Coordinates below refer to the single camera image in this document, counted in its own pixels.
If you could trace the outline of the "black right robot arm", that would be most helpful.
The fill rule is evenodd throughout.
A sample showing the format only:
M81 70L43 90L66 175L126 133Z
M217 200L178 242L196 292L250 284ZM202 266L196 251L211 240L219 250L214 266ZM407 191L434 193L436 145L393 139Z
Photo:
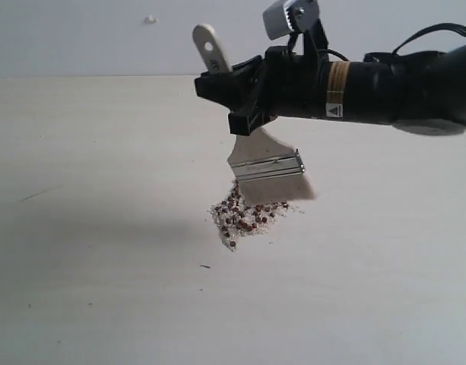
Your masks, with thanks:
M207 68L195 80L196 94L229 110L234 135L249 135L278 117L391 125L426 135L466 130L466 45L332 61L316 24L303 36L303 54L272 46L230 65L212 27L198 25L192 39Z

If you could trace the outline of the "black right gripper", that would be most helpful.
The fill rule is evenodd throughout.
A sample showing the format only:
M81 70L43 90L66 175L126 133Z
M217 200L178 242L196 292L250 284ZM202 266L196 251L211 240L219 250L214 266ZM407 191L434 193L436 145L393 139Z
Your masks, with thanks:
M324 116L329 57L322 26L303 33L303 49L298 55L289 46L271 46L264 58L235 65L215 56L194 80L196 95L233 111L233 135L249 136L278 116Z

